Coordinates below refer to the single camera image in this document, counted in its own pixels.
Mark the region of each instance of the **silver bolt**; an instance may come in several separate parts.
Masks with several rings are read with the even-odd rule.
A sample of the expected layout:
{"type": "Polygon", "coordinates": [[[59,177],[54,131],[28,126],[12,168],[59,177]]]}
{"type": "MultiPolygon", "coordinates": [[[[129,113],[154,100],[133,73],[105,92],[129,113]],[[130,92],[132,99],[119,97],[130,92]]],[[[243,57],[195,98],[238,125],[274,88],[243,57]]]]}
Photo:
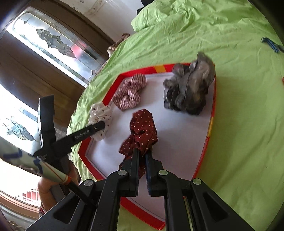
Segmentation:
{"type": "Polygon", "coordinates": [[[84,181],[84,185],[85,186],[91,186],[93,184],[93,181],[92,180],[85,180],[84,181]]]}
{"type": "Polygon", "coordinates": [[[125,175],[127,174],[127,172],[126,172],[125,170],[119,170],[119,171],[118,171],[118,174],[119,174],[120,176],[125,176],[125,175]]]}
{"type": "Polygon", "coordinates": [[[198,179],[198,178],[193,179],[192,182],[193,182],[194,184],[196,184],[196,185],[200,185],[200,184],[202,183],[202,181],[201,181],[200,179],[198,179]]]}
{"type": "Polygon", "coordinates": [[[165,175],[168,174],[168,171],[167,170],[160,170],[159,174],[162,175],[162,176],[165,176],[165,175]]]}

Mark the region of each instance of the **red polka dot scrunchie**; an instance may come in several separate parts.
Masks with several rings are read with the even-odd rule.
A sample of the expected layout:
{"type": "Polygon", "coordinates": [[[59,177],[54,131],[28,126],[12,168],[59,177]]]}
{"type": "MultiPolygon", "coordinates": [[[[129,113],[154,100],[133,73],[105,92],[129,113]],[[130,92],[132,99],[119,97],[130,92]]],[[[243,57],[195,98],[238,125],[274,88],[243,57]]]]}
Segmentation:
{"type": "Polygon", "coordinates": [[[134,108],[140,102],[140,92],[145,86],[145,75],[135,74],[124,81],[118,92],[113,95],[112,101],[121,111],[134,108]]]}
{"type": "MultiPolygon", "coordinates": [[[[142,109],[133,113],[133,118],[130,122],[131,135],[123,142],[119,153],[125,155],[124,160],[132,158],[134,148],[138,148],[140,155],[144,156],[148,149],[158,142],[157,130],[154,124],[152,114],[142,109]]],[[[145,163],[139,163],[139,179],[145,174],[145,163]]]]}

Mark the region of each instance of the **striped scrunchie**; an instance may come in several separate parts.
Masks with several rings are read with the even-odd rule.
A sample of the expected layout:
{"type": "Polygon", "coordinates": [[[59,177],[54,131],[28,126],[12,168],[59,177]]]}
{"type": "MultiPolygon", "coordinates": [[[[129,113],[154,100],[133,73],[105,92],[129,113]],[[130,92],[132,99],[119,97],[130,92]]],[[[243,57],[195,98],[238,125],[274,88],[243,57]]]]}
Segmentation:
{"type": "Polygon", "coordinates": [[[112,101],[121,111],[134,108],[140,102],[140,92],[145,86],[145,75],[135,74],[124,81],[118,92],[113,95],[112,101]]]}

